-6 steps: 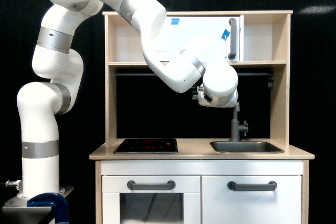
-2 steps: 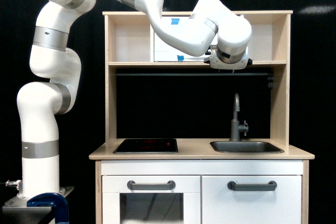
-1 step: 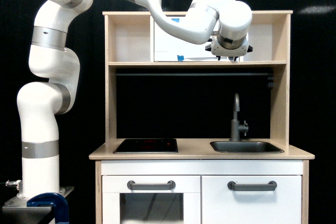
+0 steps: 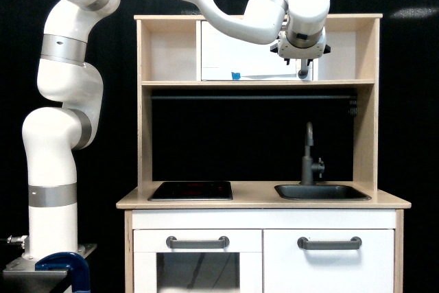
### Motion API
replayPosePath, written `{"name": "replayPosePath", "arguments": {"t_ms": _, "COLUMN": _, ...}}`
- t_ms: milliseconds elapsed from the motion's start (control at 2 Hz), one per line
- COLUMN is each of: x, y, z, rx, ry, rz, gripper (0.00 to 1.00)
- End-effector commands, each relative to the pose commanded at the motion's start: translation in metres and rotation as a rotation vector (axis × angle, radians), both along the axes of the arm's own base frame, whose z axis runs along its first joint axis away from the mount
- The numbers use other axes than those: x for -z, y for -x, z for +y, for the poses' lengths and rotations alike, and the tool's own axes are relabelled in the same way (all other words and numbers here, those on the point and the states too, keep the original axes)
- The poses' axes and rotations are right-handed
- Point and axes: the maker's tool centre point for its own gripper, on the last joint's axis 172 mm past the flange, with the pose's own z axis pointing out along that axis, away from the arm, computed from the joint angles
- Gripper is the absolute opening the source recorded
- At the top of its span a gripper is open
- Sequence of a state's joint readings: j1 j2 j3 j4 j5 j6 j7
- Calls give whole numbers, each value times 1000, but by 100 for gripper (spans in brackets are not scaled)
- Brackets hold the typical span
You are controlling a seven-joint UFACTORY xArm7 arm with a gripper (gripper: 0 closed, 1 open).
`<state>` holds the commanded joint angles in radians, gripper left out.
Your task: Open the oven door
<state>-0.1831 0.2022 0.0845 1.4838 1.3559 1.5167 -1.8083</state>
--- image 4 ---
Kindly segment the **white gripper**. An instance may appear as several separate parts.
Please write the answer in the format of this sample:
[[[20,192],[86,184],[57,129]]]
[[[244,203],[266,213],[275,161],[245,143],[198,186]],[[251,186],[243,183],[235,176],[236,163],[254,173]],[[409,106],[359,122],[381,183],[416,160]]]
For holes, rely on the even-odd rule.
[[[313,59],[320,58],[323,54],[331,52],[331,47],[327,45],[325,28],[311,40],[296,38],[291,43],[287,39],[287,32],[281,31],[275,43],[270,46],[270,51],[284,58],[286,65],[290,64],[291,59],[306,59],[309,66]]]

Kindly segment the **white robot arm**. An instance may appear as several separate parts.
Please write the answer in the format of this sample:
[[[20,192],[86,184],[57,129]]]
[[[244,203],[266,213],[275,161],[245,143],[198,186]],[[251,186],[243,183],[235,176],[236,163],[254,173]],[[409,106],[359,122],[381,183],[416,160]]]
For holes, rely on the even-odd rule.
[[[330,0],[248,0],[238,19],[214,0],[194,4],[221,33],[246,42],[288,46],[287,58],[319,58]],[[29,241],[40,260],[78,250],[77,171],[73,152],[95,138],[103,97],[99,71],[85,62],[88,36],[121,0],[60,0],[45,22],[37,72],[40,94],[53,107],[32,111],[22,127],[27,158]]]

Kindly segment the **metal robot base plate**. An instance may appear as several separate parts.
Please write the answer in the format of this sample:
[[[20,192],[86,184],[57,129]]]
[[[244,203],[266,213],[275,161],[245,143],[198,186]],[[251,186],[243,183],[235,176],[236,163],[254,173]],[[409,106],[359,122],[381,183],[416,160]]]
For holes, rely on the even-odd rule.
[[[79,246],[74,253],[81,255],[90,263],[96,244]],[[36,262],[30,256],[22,256],[10,262],[3,270],[2,292],[72,292],[70,276],[66,270],[35,271]]]

